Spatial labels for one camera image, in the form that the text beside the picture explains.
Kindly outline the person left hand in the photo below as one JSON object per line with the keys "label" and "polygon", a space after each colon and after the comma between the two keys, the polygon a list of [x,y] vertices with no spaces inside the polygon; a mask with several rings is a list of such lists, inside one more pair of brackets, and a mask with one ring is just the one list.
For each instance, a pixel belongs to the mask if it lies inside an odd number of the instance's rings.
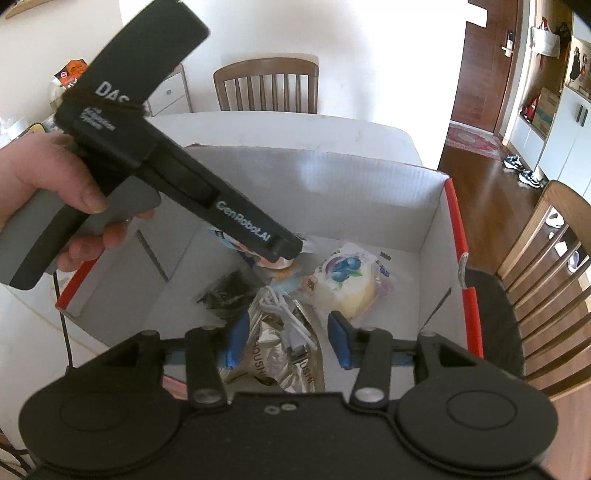
{"label": "person left hand", "polygon": [[[38,190],[57,194],[67,205],[86,214],[107,207],[104,194],[78,156],[75,142],[59,131],[34,133],[1,149],[1,224],[6,225]],[[118,247],[127,236],[126,221],[107,225],[97,236],[75,239],[58,256],[57,268],[73,272],[97,259],[105,249]]]}

